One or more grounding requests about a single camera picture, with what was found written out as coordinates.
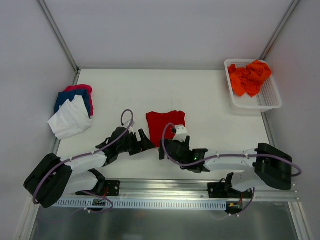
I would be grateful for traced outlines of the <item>red t shirt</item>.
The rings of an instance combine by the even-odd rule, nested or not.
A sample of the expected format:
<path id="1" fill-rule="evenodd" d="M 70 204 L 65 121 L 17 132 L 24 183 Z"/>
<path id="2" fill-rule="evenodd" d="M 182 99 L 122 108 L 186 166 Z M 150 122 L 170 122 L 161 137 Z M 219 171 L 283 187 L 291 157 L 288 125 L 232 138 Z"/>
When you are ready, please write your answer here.
<path id="1" fill-rule="evenodd" d="M 174 125 L 186 126 L 185 116 L 185 112 L 176 110 L 167 113 L 158 113 L 154 111 L 146 113 L 150 141 L 156 148 L 161 146 L 161 139 L 166 125 L 172 123 Z"/>

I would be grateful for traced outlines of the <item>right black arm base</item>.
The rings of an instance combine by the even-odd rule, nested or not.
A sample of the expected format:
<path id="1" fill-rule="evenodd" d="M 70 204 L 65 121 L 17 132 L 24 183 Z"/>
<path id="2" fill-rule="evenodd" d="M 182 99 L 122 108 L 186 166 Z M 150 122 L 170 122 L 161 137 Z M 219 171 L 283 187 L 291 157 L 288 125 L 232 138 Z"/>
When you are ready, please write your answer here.
<path id="1" fill-rule="evenodd" d="M 226 178 L 222 178 L 219 182 L 209 182 L 207 191 L 209 198 L 213 199 L 251 199 L 253 190 L 238 191 L 232 188 L 231 181 L 235 174 L 229 173 Z"/>

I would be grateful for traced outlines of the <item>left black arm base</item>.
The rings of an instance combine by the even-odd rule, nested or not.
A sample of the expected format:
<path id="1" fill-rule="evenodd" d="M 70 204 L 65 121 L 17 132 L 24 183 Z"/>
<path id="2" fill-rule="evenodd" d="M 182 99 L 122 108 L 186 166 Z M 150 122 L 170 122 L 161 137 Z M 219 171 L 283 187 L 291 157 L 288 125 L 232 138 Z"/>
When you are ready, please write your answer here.
<path id="1" fill-rule="evenodd" d="M 94 194 L 97 196 L 111 196 L 118 197 L 120 193 L 120 184 L 119 180 L 106 180 L 106 178 L 96 169 L 90 169 L 86 173 L 91 173 L 93 178 L 97 180 L 97 183 L 92 189 L 77 191 L 75 194 L 77 196 L 89 196 L 88 193 Z"/>

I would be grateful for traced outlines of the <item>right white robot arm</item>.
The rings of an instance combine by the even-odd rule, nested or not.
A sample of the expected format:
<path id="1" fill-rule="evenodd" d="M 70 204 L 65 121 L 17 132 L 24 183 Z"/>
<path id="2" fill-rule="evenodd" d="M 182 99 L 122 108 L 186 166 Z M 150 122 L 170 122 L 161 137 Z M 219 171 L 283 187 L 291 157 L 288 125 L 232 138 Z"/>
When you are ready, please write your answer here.
<path id="1" fill-rule="evenodd" d="M 292 157 L 267 143 L 227 153 L 206 148 L 190 149 L 188 137 L 184 141 L 166 139 L 159 147 L 159 159 L 165 158 L 174 161 L 182 170 L 196 174 L 229 171 L 223 190 L 230 198 L 261 186 L 283 191 L 292 186 Z"/>

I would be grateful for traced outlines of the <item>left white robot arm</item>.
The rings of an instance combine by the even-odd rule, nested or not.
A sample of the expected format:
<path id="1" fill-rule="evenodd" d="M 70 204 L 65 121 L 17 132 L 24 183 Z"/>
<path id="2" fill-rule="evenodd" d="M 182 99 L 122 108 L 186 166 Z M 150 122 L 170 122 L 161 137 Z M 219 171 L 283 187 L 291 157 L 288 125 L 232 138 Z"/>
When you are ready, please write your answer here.
<path id="1" fill-rule="evenodd" d="M 80 157 L 63 159 L 54 153 L 47 154 L 23 186 L 44 208 L 53 206 L 62 196 L 70 194 L 105 196 L 109 185 L 99 168 L 112 164 L 122 153 L 133 156 L 155 147 L 142 129 L 133 132 L 117 127 L 92 152 L 83 153 Z"/>

